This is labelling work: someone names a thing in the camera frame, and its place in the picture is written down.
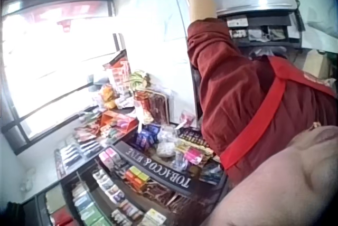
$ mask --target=display rack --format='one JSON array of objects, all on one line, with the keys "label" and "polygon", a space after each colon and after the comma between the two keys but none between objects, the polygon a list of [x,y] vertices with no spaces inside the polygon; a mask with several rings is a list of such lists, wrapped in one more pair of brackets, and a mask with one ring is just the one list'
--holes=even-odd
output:
[{"label": "display rack", "polygon": [[[116,143],[110,146],[113,150],[115,150],[121,158],[123,158],[128,163],[136,166],[140,171],[147,174],[152,180],[157,181],[163,186],[166,186],[170,190],[176,192],[177,194],[184,195],[186,197],[191,197],[194,194],[195,188],[199,185],[199,188],[203,190],[219,190],[220,193],[225,186],[227,181],[227,176],[224,174],[223,178],[219,182],[217,186],[212,186],[208,183],[200,182],[196,179],[191,179],[188,176],[179,173],[160,162],[146,156],[145,154],[137,151],[135,148],[131,147],[128,142],[130,142],[135,137],[135,130],[125,136],[123,139],[120,139]],[[73,202],[72,189],[78,184],[82,183],[83,186],[86,187],[86,191],[89,197],[92,199],[95,206],[98,208],[100,213],[102,213],[105,217],[106,221],[109,221],[111,225],[113,223],[109,220],[110,214],[114,209],[119,209],[117,205],[112,203],[109,197],[101,190],[101,188],[96,183],[95,179],[92,176],[92,173],[95,170],[103,170],[112,182],[124,193],[125,199],[127,199],[132,205],[138,208],[143,213],[146,213],[150,209],[156,210],[161,215],[165,216],[166,223],[165,225],[169,225],[170,222],[174,219],[174,213],[170,211],[169,208],[147,199],[141,194],[137,193],[126,184],[115,171],[110,171],[104,163],[100,160],[99,154],[105,151],[107,148],[103,149],[95,156],[83,160],[79,164],[77,164],[77,168],[72,168],[70,172],[67,173],[64,177],[60,178],[57,182],[53,183],[50,187],[47,187],[42,192],[38,193],[35,197],[26,202],[26,204],[33,202],[36,207],[36,214],[39,220],[39,225],[52,225],[50,220],[50,215],[47,210],[46,193],[53,189],[54,187],[60,185],[62,187],[62,195],[65,200],[64,208],[69,212],[69,214],[73,217],[75,221],[77,221],[78,225],[85,225],[81,219],[81,215]],[[170,172],[170,176],[174,176],[173,179],[178,181],[173,181],[170,179],[170,176],[162,176],[163,172]],[[214,195],[210,197],[210,204],[217,203],[219,199],[219,195]]]}]

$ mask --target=window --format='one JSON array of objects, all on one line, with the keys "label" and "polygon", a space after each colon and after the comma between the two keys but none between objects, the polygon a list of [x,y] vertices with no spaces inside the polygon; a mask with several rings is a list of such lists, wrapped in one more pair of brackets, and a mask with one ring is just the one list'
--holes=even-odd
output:
[{"label": "window", "polygon": [[73,2],[3,18],[2,131],[16,153],[92,106],[90,77],[117,51],[108,9]]}]

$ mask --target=price tag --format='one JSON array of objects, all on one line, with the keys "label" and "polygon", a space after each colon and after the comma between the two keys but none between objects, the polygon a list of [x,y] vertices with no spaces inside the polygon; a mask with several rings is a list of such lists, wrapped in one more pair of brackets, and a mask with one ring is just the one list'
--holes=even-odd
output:
[{"label": "price tag", "polygon": [[245,15],[227,17],[227,24],[230,28],[249,26],[247,16]]}]

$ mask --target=sleeve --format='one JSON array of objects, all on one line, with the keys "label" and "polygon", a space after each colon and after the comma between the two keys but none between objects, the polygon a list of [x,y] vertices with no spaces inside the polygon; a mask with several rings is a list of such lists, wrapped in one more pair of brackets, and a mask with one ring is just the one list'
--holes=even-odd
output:
[{"label": "sleeve", "polygon": [[225,22],[209,18],[192,23],[188,55],[201,74],[202,133],[220,155],[250,122],[265,94],[256,66],[241,56]]}]

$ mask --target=merchandise display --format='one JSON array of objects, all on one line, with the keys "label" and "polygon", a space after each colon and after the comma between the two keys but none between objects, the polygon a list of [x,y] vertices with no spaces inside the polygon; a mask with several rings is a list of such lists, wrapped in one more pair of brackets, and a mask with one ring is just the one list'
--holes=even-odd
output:
[{"label": "merchandise display", "polygon": [[103,106],[82,113],[81,126],[54,151],[60,185],[41,200],[46,221],[170,225],[182,208],[218,201],[217,195],[195,199],[197,189],[220,190],[227,177],[201,133],[189,127],[193,115],[182,111],[181,123],[170,124],[169,96],[147,74],[129,76],[126,62],[124,52],[104,65],[111,84],[97,92]]}]

